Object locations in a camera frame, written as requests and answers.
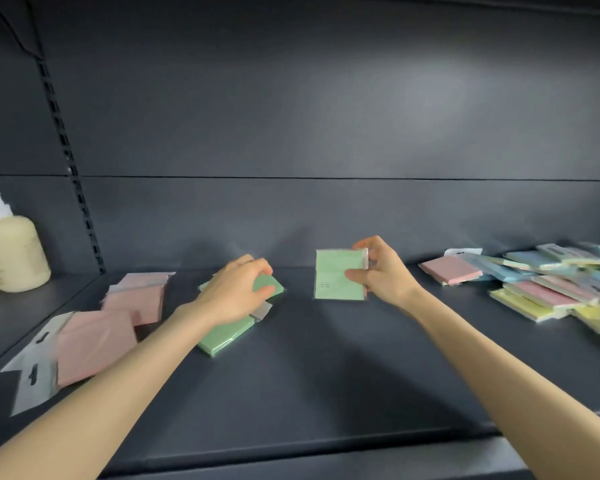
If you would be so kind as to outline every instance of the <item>black cable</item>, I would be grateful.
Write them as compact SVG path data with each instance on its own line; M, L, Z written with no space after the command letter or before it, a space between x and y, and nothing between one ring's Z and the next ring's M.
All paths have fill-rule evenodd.
M28 48L26 48L24 46L24 44L22 43L22 41L20 40L20 37L18 36L18 33L16 32L16 30L13 28L13 25L9 23L7 17L0 11L0 19L2 21L2 23L5 24L5 26L7 27L7 29L10 31L11 36L14 38L14 40L16 40L16 43L18 44L18 47L20 47L20 49L26 53L27 55L32 56L35 60L37 61L41 61L42 57L40 57L39 55L37 55L35 52L33 52L32 50L29 50Z

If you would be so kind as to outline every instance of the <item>dark gray wall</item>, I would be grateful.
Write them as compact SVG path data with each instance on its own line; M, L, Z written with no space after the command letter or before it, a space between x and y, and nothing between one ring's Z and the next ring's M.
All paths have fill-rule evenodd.
M0 1L6 14L27 13L23 0ZM30 33L27 18L15 19L20 34ZM0 21L0 192L36 224L53 272L96 273L67 166L37 63Z
M600 241L600 17L33 1L109 270Z

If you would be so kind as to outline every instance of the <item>green sticky note pad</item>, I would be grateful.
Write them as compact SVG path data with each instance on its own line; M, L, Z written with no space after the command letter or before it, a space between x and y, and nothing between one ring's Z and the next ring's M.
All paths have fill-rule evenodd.
M361 301L366 298L365 287L348 280L347 269L368 269L368 250L318 249L315 257L316 299Z
M253 318L245 317L234 323L218 325L199 341L198 347L213 357L250 329L254 323Z
M204 290L204 289L207 287L207 285L208 285L208 284L209 284L209 282L202 283L202 284L201 284L201 285L198 287L198 289L199 289L200 291L202 291L202 290ZM280 293L282 293L282 292L285 290L284 286L282 286L282 285L281 285L281 284L278 282L278 280L277 280L277 279L275 279L273 276L270 276L270 275L268 275L268 274L261 274L261 275L259 275L259 276L256 278L256 280L253 282L253 290L254 290L254 291L257 291L257 290L259 290L260 288L262 288L263 286L267 286L267 285L273 285L273 286L275 286L275 287L276 287L276 290L273 292L273 295L271 295L272 297L273 297L273 296L275 296L275 295L277 295L277 294L280 294Z

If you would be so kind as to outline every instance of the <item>person's right hand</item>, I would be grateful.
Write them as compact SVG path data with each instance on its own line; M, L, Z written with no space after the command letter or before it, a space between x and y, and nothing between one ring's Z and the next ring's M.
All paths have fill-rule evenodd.
M398 254L380 236L368 237L353 245L353 249L364 248L369 249L369 260L377 263L369 266L369 270L346 270L348 279L365 285L381 300L400 307L407 305L409 298L422 290Z

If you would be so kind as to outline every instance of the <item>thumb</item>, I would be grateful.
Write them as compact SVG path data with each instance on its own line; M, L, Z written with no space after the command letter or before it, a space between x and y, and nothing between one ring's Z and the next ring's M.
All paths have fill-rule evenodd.
M254 295L256 295L258 297L259 301L264 301L268 298L271 298L271 296L273 295L273 293L276 292L276 287L273 285L267 285L267 286L263 286L262 288L260 288L257 291L254 291Z
M348 269L344 272L344 275L348 280L360 285L366 285L368 273L369 272L366 269Z

